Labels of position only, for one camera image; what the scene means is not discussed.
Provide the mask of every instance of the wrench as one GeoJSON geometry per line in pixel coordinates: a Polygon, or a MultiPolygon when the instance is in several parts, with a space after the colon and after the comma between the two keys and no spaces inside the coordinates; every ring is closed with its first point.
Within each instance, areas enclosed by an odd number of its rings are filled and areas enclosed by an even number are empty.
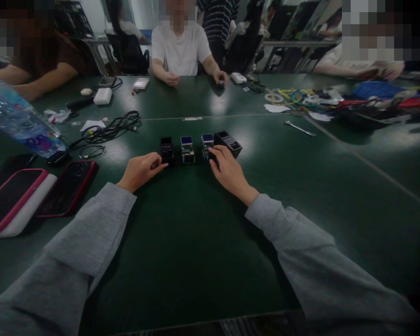
{"type": "Polygon", "coordinates": [[[290,125],[290,126],[292,126],[294,128],[297,128],[299,131],[304,132],[305,134],[308,134],[309,136],[316,136],[314,133],[307,132],[304,129],[302,129],[302,128],[296,126],[296,125],[294,125],[291,121],[286,121],[285,124],[290,125]]]}

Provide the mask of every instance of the plastic water bottle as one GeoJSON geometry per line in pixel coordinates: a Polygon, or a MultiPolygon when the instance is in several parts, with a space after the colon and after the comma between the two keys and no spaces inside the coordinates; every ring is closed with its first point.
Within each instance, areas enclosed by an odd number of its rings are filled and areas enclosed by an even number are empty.
{"type": "Polygon", "coordinates": [[[0,81],[0,129],[37,155],[49,158],[66,146],[60,133],[12,87],[0,81]]]}

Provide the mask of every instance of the red object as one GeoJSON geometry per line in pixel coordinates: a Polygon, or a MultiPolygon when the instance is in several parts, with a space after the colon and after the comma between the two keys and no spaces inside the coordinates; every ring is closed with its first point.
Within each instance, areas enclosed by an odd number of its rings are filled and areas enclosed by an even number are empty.
{"type": "MultiPolygon", "coordinates": [[[[348,105],[357,105],[357,104],[363,104],[366,103],[366,100],[343,100],[339,102],[339,105],[337,106],[337,108],[344,108],[347,107],[348,105]]],[[[413,98],[409,98],[404,100],[403,102],[401,102],[400,105],[398,105],[398,108],[409,108],[409,107],[420,107],[420,97],[413,97],[413,98]]]]}
{"type": "Polygon", "coordinates": [[[78,202],[79,202],[79,199],[81,198],[81,195],[84,193],[85,188],[86,188],[86,187],[87,187],[87,185],[89,184],[89,180],[91,179],[91,177],[92,177],[93,173],[94,173],[94,172],[95,172],[95,170],[97,169],[98,164],[97,164],[95,161],[90,161],[90,160],[88,160],[88,161],[75,161],[75,162],[71,162],[71,163],[70,163],[70,164],[69,164],[69,165],[65,168],[65,170],[62,172],[61,176],[57,179],[57,181],[56,181],[55,185],[52,187],[52,190],[55,190],[55,188],[56,188],[57,184],[58,184],[59,182],[62,182],[62,177],[64,176],[65,171],[66,171],[66,170],[70,167],[70,165],[72,165],[72,164],[77,164],[77,163],[79,163],[79,162],[92,162],[92,165],[90,166],[90,170],[89,170],[89,172],[87,173],[87,176],[85,177],[85,179],[84,179],[83,183],[81,184],[81,187],[79,188],[78,193],[76,194],[75,198],[74,198],[74,199],[73,199],[73,201],[71,202],[69,209],[68,209],[65,213],[63,213],[63,214],[55,214],[55,215],[38,215],[38,216],[36,216],[36,218],[62,217],[62,216],[66,216],[66,215],[68,215],[69,213],[71,213],[71,212],[74,210],[74,208],[76,207],[76,205],[77,205],[77,204],[78,204],[78,202]]]}
{"type": "Polygon", "coordinates": [[[34,194],[36,189],[41,185],[41,183],[47,178],[48,171],[45,169],[22,169],[18,172],[14,173],[8,180],[3,183],[0,187],[0,190],[2,190],[7,183],[9,183],[14,176],[16,176],[18,173],[22,171],[28,171],[28,170],[38,170],[41,172],[39,177],[34,181],[34,183],[31,185],[31,187],[23,194],[20,200],[17,201],[15,206],[11,209],[11,211],[8,212],[8,214],[2,219],[0,222],[0,232],[2,232],[8,224],[13,220],[13,218],[19,213],[21,208],[25,205],[25,203],[28,201],[28,199],[34,194]]]}

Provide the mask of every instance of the white cable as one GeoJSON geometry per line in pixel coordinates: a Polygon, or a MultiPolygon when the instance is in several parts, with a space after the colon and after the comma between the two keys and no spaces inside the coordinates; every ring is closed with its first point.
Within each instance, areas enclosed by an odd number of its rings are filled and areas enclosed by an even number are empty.
{"type": "Polygon", "coordinates": [[[265,99],[271,103],[281,103],[283,101],[283,97],[275,93],[266,94],[265,99]]]}

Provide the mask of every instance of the striped shirt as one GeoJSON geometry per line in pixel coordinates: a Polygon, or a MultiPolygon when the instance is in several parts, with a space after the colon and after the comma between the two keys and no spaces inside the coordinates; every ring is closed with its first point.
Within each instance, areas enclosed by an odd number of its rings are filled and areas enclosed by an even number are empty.
{"type": "Polygon", "coordinates": [[[239,0],[198,0],[197,5],[204,12],[202,27],[209,42],[225,43],[230,22],[238,16],[239,0]]]}

